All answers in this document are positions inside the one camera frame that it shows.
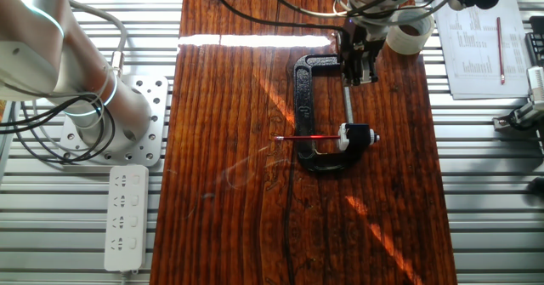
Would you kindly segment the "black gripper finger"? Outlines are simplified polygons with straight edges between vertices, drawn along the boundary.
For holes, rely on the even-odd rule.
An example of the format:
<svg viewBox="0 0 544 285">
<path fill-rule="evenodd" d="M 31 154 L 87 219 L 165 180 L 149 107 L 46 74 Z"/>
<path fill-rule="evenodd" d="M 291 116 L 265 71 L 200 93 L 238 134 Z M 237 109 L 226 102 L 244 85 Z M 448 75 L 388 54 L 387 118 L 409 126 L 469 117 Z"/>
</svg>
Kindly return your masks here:
<svg viewBox="0 0 544 285">
<path fill-rule="evenodd" d="M 376 83 L 378 81 L 378 75 L 375 68 L 375 58 L 372 57 L 363 57 L 360 60 L 361 63 L 361 78 L 360 82 L 367 83 Z"/>
<path fill-rule="evenodd" d="M 342 63 L 342 78 L 345 86 L 360 85 L 360 69 L 357 61 L 344 61 Z"/>
</svg>

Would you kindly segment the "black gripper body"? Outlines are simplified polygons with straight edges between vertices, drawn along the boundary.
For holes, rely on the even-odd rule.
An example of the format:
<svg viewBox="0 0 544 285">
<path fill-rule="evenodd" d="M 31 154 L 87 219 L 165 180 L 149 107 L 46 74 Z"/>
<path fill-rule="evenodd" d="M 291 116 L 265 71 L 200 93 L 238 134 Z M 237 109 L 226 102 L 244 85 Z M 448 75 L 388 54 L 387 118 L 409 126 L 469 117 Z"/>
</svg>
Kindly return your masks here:
<svg viewBox="0 0 544 285">
<path fill-rule="evenodd" d="M 346 19 L 340 32 L 338 56 L 341 61 L 354 61 L 360 55 L 374 64 L 385 42 L 385 28 L 373 24 L 359 24 Z"/>
</svg>

